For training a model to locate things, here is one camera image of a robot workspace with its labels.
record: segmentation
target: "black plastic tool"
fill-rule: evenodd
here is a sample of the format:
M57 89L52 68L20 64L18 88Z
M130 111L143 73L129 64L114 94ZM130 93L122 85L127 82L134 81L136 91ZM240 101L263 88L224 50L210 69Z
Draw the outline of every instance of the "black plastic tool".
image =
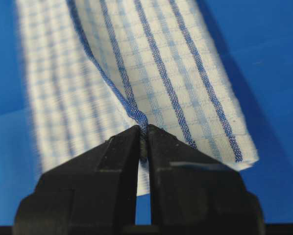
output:
M20 203L13 234L293 234L289 225L287 231L270 225L265 233L260 204L239 173L156 126L148 126L146 142L140 146L133 126L44 173ZM149 226L135 225L141 150L149 160Z

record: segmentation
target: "white fabric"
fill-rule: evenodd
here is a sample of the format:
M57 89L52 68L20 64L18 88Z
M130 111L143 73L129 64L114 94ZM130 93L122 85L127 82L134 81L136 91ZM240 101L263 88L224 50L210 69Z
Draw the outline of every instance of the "white fabric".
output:
M193 0L17 0L42 172L154 124L236 170L258 160ZM139 167L138 195L148 192Z

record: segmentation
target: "blue surface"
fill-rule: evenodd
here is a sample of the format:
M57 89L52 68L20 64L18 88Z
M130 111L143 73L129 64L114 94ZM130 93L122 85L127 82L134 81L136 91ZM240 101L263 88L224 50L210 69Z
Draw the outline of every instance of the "blue surface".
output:
M267 222L293 222L293 0L197 2L260 154L242 177ZM35 184L12 13L0 1L0 225ZM138 197L138 224L150 223L149 205Z

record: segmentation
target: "woven textile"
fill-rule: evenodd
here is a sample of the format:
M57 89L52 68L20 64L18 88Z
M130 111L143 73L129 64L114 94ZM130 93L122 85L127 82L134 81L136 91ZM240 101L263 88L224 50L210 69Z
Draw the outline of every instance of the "woven textile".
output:
M258 159L194 0L17 0L17 10L43 172L148 123L236 170Z

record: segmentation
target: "blue thread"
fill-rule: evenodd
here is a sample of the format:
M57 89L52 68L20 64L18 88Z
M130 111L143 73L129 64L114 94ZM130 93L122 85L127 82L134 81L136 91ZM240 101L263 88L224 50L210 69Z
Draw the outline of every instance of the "blue thread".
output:
M134 97L134 94L133 94L133 91L132 91L132 87L130 85L127 70L126 70L125 65L123 63L122 54L121 54L121 51L119 49L119 45L118 45L116 35L115 35L115 32L114 32L114 27L113 27L113 24L111 22L111 18L110 18L109 14L108 14L108 9L107 9L105 0L100 0L100 4L101 4L102 12L103 12L107 32L108 32L108 35L109 35L109 38L110 38L110 41L111 41L111 44L112 44L113 52L115 54L118 70L119 70L119 73L121 74L121 77L122 77L122 83L123 83L123 86L125 88L126 97L127 97L128 101L131 103L131 105L134 108L137 109L138 106L137 106L137 103L135 101L135 97Z
M123 25L130 24L126 14L125 14L125 9L123 8L123 1L122 0L118 1L118 8L119 8L119 12L123 13L123 14L121 14ZM142 64L142 57L139 53L138 44L134 38L134 34L133 34L131 28L125 27L124 29L126 31L127 38L131 39L129 44L130 44L130 47L131 47L133 54L135 55L136 64ZM156 97L154 96L153 86L150 83L150 80L149 80L149 77L147 74L147 70L145 69L145 67L141 67L139 69L139 73L140 73L144 88L146 90L146 95L147 95L148 101L150 102L152 112L155 117L155 122L158 127L165 129L163 116L162 116L162 113L159 111L159 105L158 105Z
M185 119L185 116L184 116L184 113L180 107L180 104L178 102L178 97L173 89L173 86L171 84L171 81L170 79L168 78L167 76L167 72L166 72L166 68L165 68L165 65L163 63L163 60L161 58L161 55L160 55L160 51L156 45L156 42L155 42L155 39L153 37L153 34L151 32L151 29L150 29L150 26L147 22L147 18L145 16L145 13L144 13L144 10L142 8L142 5L141 5L141 2L139 0L135 0L135 6L136 6L136 10L138 12L138 15L139 15L139 18L140 18L140 21L143 25L143 29L144 29L144 33L147 37L147 41L149 43L149 46L150 46L150 49L152 51L152 55L153 55L153 58L154 58L154 61L157 65L157 68L158 68L158 71L161 75L161 78L162 78L162 81L163 81L163 84L166 88L166 91L170 97L170 100L171 100L171 104L175 110L175 113L176 113L176 116L177 116L177 119L178 119L178 123L181 127L181 130L182 130L182 133L183 133L183 136L186 140L186 142L193 148L196 148L196 143L195 141L192 139L192 136L191 136L191 133L190 133L190 130L189 130L189 127L186 123L186 119Z
M202 107L198 102L199 98L197 97L196 92L193 89L193 84L191 83L189 74L186 70L186 67L185 67L182 59L179 56L178 50L177 50L175 43L173 41L173 38L171 36L169 27L167 25L167 22L165 20L165 17L160 9L160 6L159 6L157 0L155 0L153 2L153 6L154 6L154 10L158 16L159 22L161 24L161 28L162 28L163 32L165 32L164 35L165 35L166 41L168 42L168 45L170 46L170 51L171 51L173 58L175 59L175 62L178 67L178 71L180 72L180 74L183 75L182 78L184 80L186 90L189 94L191 105L192 105L193 109L195 110L196 118L198 121L202 122L202 131L204 133L204 136L207 138L207 140L209 142L213 156L216 159L221 161L220 151L219 151L214 139L212 138L212 132L211 132L210 126L206 120L206 117L204 115L204 111L202 110Z
M180 11L178 9L178 6L176 5L175 1L174 0L170 0L170 5L171 5L171 8L172 8L172 11L174 12L174 15L176 17L176 20L177 20L177 23L178 23L178 26L185 38L185 41L187 42L187 45L188 45L188 48L189 48L189 51L191 52L191 54L193 55L193 58L195 60L195 63L196 63L196 66L197 66L197 69L200 73L200 76L201 76L201 79L202 79L202 82L205 86L205 89L209 95L209 98L211 100L211 102L213 103L213 106L216 110L216 113L220 119L220 122L221 122L221 125L223 127L223 130L226 134L226 136L228 137L228 140L229 140L229 143L230 143L230 146L235 154L235 160L236 162L241 162L243 160L243 157L242 157L242 153L241 153L241 150L237 144L237 141L236 141L236 137L233 135L232 133L232 129L231 129L231 126L225 116L225 113L223 111L223 107L221 105L221 103L219 102L219 100L217 99L216 95L215 95L215 92L214 92L214 88L213 86L211 85L210 81L209 81L209 78L206 74L206 71L205 71L205 68L203 66L203 63L202 63L202 60L201 60L201 57L200 57L200 54L197 50L197 48L195 47L195 44L190 36L190 33L188 31L188 29L186 28L186 25L184 23L184 20L183 20L183 17L182 15L180 14Z
M77 33L78 33L78 35L80 37L81 43L84 46L86 54L89 56L90 60L94 63L94 65L96 66L96 68L100 72L100 74L101 74L102 78L104 79L104 81L108 84L108 86L112 89L112 91L115 94L115 96L119 99L119 101L121 102L122 106L125 108L128 116L131 117L132 119L134 119L139 124L139 126L141 128L142 135L146 136L146 134L147 134L147 117L140 110L134 108L124 98L124 96L117 89L117 87L115 86L113 81L106 76L105 72L102 70L101 66L97 62L97 60L94 57L94 55L92 54L89 42L88 42L88 40L86 38L86 35L85 35L84 31L83 31L83 28L81 26L80 18L79 18L79 15L78 15L77 8L76 8L74 0L67 0L67 4L68 4L70 14L71 14L72 19L73 19L73 24L74 24L74 26L76 28L76 31L77 31Z

